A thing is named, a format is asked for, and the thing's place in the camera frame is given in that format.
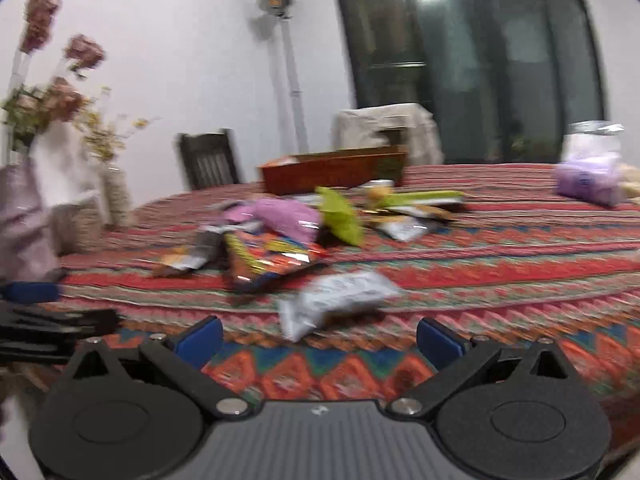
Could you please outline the green snack bar pack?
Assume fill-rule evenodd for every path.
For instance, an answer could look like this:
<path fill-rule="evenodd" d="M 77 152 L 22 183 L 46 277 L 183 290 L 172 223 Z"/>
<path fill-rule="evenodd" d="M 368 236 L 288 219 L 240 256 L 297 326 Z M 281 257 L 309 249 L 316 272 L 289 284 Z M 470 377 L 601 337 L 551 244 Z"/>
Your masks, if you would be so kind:
<path fill-rule="evenodd" d="M 363 226 L 352 203 L 340 192 L 318 186 L 319 211 L 323 224 L 339 240 L 350 246 L 360 247 L 363 242 Z"/>

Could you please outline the white crisp snack packet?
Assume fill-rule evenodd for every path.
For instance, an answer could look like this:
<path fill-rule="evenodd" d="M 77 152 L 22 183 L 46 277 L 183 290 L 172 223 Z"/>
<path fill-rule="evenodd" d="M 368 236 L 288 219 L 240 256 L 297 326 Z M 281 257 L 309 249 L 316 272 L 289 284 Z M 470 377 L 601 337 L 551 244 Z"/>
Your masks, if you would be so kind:
<path fill-rule="evenodd" d="M 318 276 L 294 296 L 279 301 L 281 332 L 285 339 L 297 342 L 334 318 L 375 310 L 403 293 L 375 271 Z"/>

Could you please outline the purple textured vase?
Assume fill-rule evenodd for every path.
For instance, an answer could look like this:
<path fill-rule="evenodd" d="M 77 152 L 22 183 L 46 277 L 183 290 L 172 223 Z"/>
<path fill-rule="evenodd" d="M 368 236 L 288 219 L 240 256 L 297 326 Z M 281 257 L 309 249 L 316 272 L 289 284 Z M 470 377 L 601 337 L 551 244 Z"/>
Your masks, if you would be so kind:
<path fill-rule="evenodd" d="M 41 282 L 58 268 L 49 215 L 29 160 L 1 169 L 1 281 Z"/>

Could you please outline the yellow flower branches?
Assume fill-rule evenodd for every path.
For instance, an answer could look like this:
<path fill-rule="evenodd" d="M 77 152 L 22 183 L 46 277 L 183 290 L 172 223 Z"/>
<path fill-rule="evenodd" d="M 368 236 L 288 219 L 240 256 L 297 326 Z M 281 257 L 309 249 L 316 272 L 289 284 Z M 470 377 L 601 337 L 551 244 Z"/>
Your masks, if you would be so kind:
<path fill-rule="evenodd" d="M 160 118 L 134 117 L 127 114 L 108 114 L 112 89 L 101 88 L 100 93 L 85 99 L 73 119 L 87 148 L 101 162 L 114 162 L 126 148 L 126 142 L 134 134 L 149 128 Z"/>

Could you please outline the studio light on stand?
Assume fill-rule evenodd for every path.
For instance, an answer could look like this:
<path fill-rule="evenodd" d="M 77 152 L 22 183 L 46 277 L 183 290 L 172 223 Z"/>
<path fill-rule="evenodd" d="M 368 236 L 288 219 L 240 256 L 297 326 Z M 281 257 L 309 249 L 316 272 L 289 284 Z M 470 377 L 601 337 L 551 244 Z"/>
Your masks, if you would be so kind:
<path fill-rule="evenodd" d="M 299 153 L 309 152 L 303 91 L 300 86 L 291 32 L 294 0 L 257 0 L 258 9 L 270 26 L 276 55 L 277 102 L 284 111 L 286 143 Z"/>

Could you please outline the purple tissue pack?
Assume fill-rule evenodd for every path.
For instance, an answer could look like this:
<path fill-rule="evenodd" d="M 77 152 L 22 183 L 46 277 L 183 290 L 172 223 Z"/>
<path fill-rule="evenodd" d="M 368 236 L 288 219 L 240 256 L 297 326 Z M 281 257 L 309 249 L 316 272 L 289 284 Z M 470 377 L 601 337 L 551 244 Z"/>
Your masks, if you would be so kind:
<path fill-rule="evenodd" d="M 617 122 L 574 122 L 555 165 L 555 191 L 574 200 L 612 208 L 622 201 L 620 164 L 624 127 Z"/>

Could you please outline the orange colourful chip bag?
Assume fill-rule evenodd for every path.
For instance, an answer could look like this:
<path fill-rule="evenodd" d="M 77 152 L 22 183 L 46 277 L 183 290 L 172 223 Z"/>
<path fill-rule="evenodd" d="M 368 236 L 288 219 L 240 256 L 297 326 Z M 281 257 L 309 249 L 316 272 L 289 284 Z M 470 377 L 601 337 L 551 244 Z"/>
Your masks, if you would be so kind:
<path fill-rule="evenodd" d="M 261 292 L 300 272 L 318 266 L 326 251 L 271 232 L 234 231 L 224 234 L 228 277 L 235 292 Z"/>

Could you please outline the pink snack pack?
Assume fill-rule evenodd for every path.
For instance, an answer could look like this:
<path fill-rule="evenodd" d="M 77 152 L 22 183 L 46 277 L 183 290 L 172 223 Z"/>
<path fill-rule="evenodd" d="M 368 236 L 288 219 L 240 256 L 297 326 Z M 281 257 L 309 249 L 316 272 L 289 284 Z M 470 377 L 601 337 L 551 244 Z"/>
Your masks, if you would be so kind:
<path fill-rule="evenodd" d="M 302 244 L 313 243 L 321 226 L 317 209 L 283 198 L 262 197 L 232 206 L 222 216 L 229 222 L 259 221 L 262 225 Z"/>

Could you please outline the floral ceramic slim vase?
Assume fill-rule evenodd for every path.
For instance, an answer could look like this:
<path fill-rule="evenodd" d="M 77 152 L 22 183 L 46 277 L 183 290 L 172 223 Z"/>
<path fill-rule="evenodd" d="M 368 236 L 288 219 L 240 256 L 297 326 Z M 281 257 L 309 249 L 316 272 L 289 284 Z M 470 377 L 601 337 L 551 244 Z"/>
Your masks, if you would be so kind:
<path fill-rule="evenodd" d="M 103 196 L 114 228 L 128 228 L 132 222 L 131 197 L 126 174 L 114 162 L 104 162 L 101 168 Z"/>

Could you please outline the dark wooden chair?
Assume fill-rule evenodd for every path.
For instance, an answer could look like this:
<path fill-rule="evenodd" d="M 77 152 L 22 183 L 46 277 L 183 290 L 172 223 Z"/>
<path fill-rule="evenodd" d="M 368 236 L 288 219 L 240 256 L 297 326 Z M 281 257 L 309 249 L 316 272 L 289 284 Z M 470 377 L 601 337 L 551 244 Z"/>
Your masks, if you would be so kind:
<path fill-rule="evenodd" d="M 201 134 L 178 133 L 176 148 L 186 183 L 192 191 L 241 183 L 231 129 Z"/>

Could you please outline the dark glass sliding door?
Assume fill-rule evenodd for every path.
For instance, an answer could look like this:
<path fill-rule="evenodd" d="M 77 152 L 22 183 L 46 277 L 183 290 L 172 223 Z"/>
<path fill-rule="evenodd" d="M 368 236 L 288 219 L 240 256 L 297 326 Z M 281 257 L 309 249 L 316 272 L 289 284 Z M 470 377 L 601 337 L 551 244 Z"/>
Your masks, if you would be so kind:
<path fill-rule="evenodd" d="M 359 106 L 422 105 L 447 162 L 555 162 L 605 116 L 585 0 L 338 0 Z"/>

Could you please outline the pink dried flowers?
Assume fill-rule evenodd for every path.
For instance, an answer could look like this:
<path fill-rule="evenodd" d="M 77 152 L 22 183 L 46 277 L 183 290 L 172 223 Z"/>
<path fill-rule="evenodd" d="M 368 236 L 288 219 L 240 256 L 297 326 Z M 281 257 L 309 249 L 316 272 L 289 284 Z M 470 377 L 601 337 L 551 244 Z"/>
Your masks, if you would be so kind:
<path fill-rule="evenodd" d="M 50 47 L 62 3 L 26 0 L 8 90 L 1 100 L 1 125 L 11 156 L 27 153 L 55 122 L 75 119 L 89 102 L 78 82 L 106 60 L 104 47 L 79 32 L 56 50 Z"/>

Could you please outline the patterned red tablecloth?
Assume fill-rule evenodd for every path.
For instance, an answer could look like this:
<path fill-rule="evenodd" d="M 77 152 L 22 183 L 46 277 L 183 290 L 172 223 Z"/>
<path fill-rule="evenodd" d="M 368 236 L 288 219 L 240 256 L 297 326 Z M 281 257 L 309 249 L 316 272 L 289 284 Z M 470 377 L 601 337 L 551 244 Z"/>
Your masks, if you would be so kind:
<path fill-rule="evenodd" d="M 323 273 L 376 271 L 401 288 L 401 298 L 376 318 L 290 344 L 278 303 L 306 278 L 244 297 L 214 269 L 187 278 L 153 275 L 160 257 L 190 244 L 219 204 L 256 194 L 256 183 L 140 207 L 130 229 L 107 232 L 92 252 L 63 259 L 67 275 L 53 309 L 119 310 L 124 322 L 110 338 L 114 347 L 217 315 L 226 343 L 206 372 L 252 400 L 391 399 L 433 373 L 414 346 L 424 316 L 464 336 L 551 336 L 600 398 L 613 450 L 636 446 L 638 207 L 604 209 L 560 197 L 549 165 L 412 167 L 405 184 L 410 191 L 460 191 L 466 204 L 449 226 L 411 244 L 371 231 L 358 247 L 328 249 Z"/>

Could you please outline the small crisp packet dark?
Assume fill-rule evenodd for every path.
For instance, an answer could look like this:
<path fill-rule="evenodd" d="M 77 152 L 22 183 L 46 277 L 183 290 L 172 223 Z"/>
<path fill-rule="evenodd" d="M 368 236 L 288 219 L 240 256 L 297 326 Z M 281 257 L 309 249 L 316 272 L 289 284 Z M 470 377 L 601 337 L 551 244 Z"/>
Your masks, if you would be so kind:
<path fill-rule="evenodd" d="M 160 262 L 152 270 L 152 277 L 178 278 L 203 269 L 225 269 L 227 263 L 224 233 L 221 229 L 209 226 L 196 233 L 191 245 L 176 248 L 160 258 Z"/>

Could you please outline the orange cardboard box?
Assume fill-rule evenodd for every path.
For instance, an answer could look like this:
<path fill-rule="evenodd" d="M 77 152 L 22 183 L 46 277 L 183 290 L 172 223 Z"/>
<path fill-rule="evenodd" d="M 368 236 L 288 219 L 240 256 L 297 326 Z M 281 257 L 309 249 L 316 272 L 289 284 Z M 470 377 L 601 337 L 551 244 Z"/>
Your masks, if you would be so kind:
<path fill-rule="evenodd" d="M 258 169 L 266 192 L 295 195 L 324 188 L 356 188 L 372 180 L 401 184 L 408 151 L 402 145 L 346 148 L 334 152 L 288 155 Z"/>

